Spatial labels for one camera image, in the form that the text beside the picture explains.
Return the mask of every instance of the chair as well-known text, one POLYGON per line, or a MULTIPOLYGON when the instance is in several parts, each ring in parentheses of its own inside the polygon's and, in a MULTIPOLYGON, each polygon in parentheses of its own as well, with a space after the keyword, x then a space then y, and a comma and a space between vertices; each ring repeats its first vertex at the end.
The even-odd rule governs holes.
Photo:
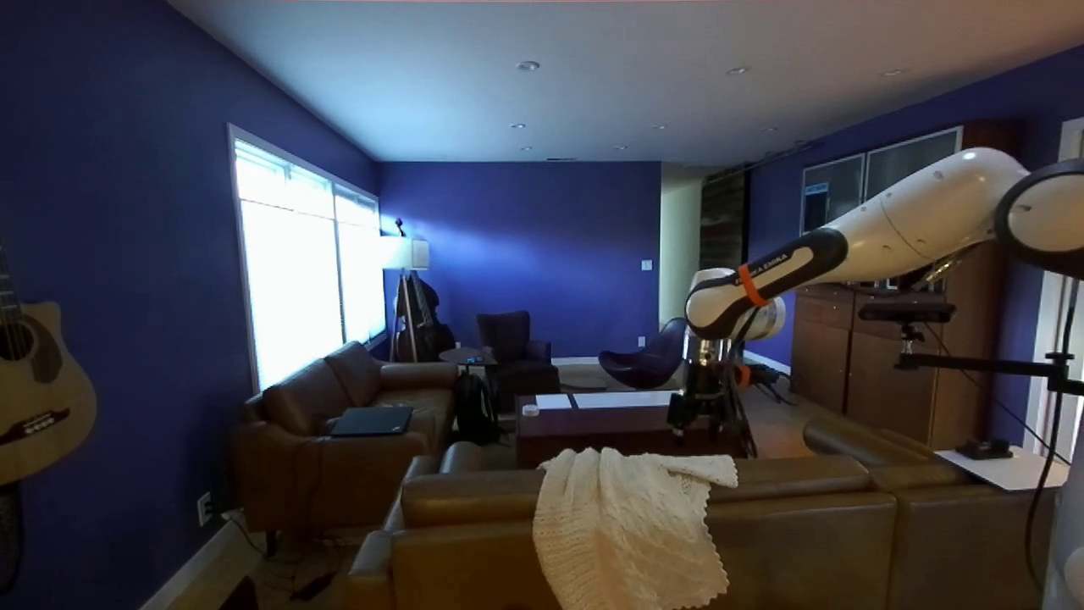
POLYGON ((683 346, 683 319, 663 322, 645 348, 635 352, 600 352, 600 366, 636 389, 653 389, 663 387, 673 369, 682 366, 682 346, 683 346))
POLYGON ((531 334, 528 312, 485 312, 479 315, 479 334, 491 352, 485 380, 502 414, 515 409, 515 397, 520 393, 558 389, 558 369, 553 366, 549 342, 531 334))

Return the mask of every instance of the blue wall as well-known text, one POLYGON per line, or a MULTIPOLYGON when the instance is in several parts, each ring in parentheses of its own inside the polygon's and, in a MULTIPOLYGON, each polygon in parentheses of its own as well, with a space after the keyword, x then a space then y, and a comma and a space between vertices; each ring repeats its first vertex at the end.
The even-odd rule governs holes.
MULTIPOLYGON (((900 111, 887 111, 881 119, 810 141, 782 160, 758 161, 752 172, 752 251, 767 254, 769 246, 779 246, 801 233, 797 209, 802 167, 959 120, 1018 120, 1026 136, 1018 161, 1038 169, 1056 160, 1060 120, 1077 114, 1084 114, 1084 46, 997 75, 988 80, 959 87, 952 96, 900 111)), ((999 328, 1003 360, 1031 360, 1039 297, 1038 292, 1039 272, 1013 264, 999 328)), ((756 348, 788 362, 788 342, 794 334, 787 332, 756 348)), ((1003 376, 997 393, 1015 414, 1026 409, 1026 380, 1003 376)), ((1015 423, 997 421, 997 433, 1015 433, 1015 423)))
POLYGON ((156 0, 0 4, 0 246, 98 387, 91 439, 26 476, 0 605, 140 605, 204 542, 247 397, 227 120, 358 185, 373 161, 156 0))
POLYGON ((528 309, 562 354, 658 328, 658 161, 395 161, 380 201, 431 241, 422 276, 464 346, 479 312, 507 309, 528 309))

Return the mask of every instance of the floor lamp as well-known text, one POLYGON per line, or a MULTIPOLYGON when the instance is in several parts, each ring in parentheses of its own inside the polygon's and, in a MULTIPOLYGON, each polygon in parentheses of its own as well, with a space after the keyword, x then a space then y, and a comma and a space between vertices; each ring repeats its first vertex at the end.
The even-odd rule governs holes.
POLYGON ((401 272, 401 292, 395 297, 402 297, 402 315, 406 315, 406 346, 410 346, 410 362, 417 362, 417 319, 413 319, 413 292, 410 292, 410 276, 417 272, 431 267, 431 242, 427 241, 413 241, 413 238, 383 238, 383 267, 387 272, 401 272))

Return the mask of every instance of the wall outlet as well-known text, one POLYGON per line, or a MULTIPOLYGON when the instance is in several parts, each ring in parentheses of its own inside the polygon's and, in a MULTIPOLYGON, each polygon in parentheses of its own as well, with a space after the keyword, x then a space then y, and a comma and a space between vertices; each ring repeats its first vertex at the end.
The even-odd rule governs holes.
POLYGON ((195 524, 207 528, 212 521, 211 491, 195 499, 195 524))

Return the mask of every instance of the floor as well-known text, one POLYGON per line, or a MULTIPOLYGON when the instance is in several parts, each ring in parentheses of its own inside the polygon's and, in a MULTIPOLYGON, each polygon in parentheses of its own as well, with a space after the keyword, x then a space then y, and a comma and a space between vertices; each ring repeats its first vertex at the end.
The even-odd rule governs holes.
MULTIPOLYGON (((570 362, 565 376, 576 387, 606 387, 603 376, 589 371, 592 362, 570 362)), ((767 387, 743 393, 747 423, 763 456, 810 455, 801 436, 805 405, 787 393, 787 376, 773 384, 779 398, 767 387)), ((207 558, 195 577, 167 605, 221 605, 221 610, 325 610, 336 605, 347 570, 358 549, 362 533, 343 533, 332 537, 282 537, 269 555, 262 534, 247 534, 242 517, 227 517, 221 555, 207 558)))

